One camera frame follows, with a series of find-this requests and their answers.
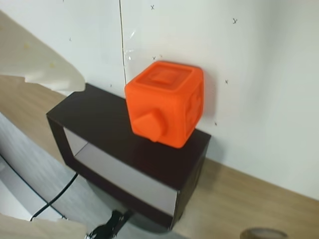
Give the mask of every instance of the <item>orange toy block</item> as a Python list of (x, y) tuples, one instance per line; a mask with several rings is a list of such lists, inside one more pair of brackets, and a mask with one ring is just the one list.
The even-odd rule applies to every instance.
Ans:
[(125, 95), (135, 134), (181, 148), (203, 113), (203, 71), (156, 61), (125, 86)]

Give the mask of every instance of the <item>black clamp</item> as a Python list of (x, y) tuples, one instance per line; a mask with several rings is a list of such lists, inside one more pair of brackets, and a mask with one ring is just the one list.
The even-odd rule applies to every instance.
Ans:
[(128, 210), (124, 214), (117, 210), (112, 211), (112, 216), (106, 224), (95, 228), (90, 234), (91, 239), (115, 238), (124, 224), (130, 219), (133, 212)]

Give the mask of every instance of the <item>white wall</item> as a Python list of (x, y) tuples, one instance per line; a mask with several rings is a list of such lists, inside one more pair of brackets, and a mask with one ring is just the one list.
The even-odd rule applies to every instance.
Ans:
[[(319, 199), (318, 1), (121, 2), (127, 81), (153, 57), (202, 67), (198, 128), (214, 137), (208, 157)], [(0, 8), (88, 82), (123, 95), (118, 0), (0, 0)]]
[(117, 0), (0, 0), (0, 9), (73, 64), (87, 82), (124, 95)]
[(153, 56), (202, 67), (207, 156), (319, 199), (319, 2), (122, 2), (127, 79)]

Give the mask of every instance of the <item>orange cube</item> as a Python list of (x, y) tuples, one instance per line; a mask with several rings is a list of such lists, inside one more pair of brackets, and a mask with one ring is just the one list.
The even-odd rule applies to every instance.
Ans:
[(125, 86), (125, 95), (135, 134), (181, 148), (203, 113), (203, 71), (156, 61)]

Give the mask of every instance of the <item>vertical line on wall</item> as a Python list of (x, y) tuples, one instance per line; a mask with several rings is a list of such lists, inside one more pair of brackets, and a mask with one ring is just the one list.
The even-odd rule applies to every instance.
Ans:
[(125, 71), (125, 62), (124, 62), (123, 19), (122, 19), (121, 0), (119, 0), (119, 6), (120, 6), (120, 20), (121, 20), (122, 60), (123, 60), (123, 69), (124, 69), (124, 80), (125, 80), (125, 85), (126, 85), (126, 71)]

